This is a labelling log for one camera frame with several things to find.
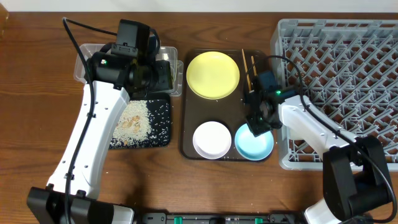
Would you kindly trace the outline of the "light blue bowl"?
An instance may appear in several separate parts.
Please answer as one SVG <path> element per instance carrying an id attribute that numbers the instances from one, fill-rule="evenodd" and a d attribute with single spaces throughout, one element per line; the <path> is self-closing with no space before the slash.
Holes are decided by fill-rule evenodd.
<path id="1" fill-rule="evenodd" d="M 271 131 L 267 131 L 255 137 L 249 126 L 244 124 L 236 131 L 234 144 L 236 150 L 245 159 L 261 161 L 271 155 L 274 148 L 274 136 Z"/>

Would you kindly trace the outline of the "white bowl with crumbs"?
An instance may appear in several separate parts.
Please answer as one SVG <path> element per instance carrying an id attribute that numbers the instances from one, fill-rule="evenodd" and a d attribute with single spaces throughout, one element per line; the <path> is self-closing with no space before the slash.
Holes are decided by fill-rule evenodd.
<path id="1" fill-rule="evenodd" d="M 217 121 L 205 122 L 193 133 L 195 151 L 205 159 L 220 159 L 229 151 L 232 137 L 229 129 Z"/>

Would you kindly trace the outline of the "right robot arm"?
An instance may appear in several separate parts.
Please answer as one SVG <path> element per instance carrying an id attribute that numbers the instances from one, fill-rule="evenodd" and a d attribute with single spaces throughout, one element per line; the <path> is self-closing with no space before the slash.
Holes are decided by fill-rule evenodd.
<path id="1" fill-rule="evenodd" d="M 304 213 L 307 223 L 388 223 L 397 215 L 381 142 L 359 137 L 312 105 L 303 89 L 282 89 L 271 72 L 246 78 L 250 131 L 259 136 L 288 127 L 320 156 L 323 198 Z"/>

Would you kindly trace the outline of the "yellow plastic plate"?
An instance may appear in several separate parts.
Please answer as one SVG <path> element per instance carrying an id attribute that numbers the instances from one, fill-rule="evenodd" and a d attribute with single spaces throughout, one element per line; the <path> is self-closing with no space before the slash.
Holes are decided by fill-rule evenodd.
<path id="1" fill-rule="evenodd" d="M 219 100 L 230 95 L 240 81 L 237 63 L 221 52 L 205 52 L 197 55 L 186 71 L 187 84 L 196 95 Z"/>

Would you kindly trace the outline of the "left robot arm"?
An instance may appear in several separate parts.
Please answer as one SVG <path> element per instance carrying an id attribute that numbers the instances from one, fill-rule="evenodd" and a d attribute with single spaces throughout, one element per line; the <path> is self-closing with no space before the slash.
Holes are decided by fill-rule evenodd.
<path id="1" fill-rule="evenodd" d="M 132 223 L 134 210 L 100 202 L 101 175 L 117 123 L 134 95 L 172 88 L 170 64 L 157 60 L 155 29 L 123 19 L 116 40 L 91 57 L 79 54 L 85 71 L 83 100 L 67 148 L 45 188 L 32 187 L 27 206 L 40 223 Z"/>

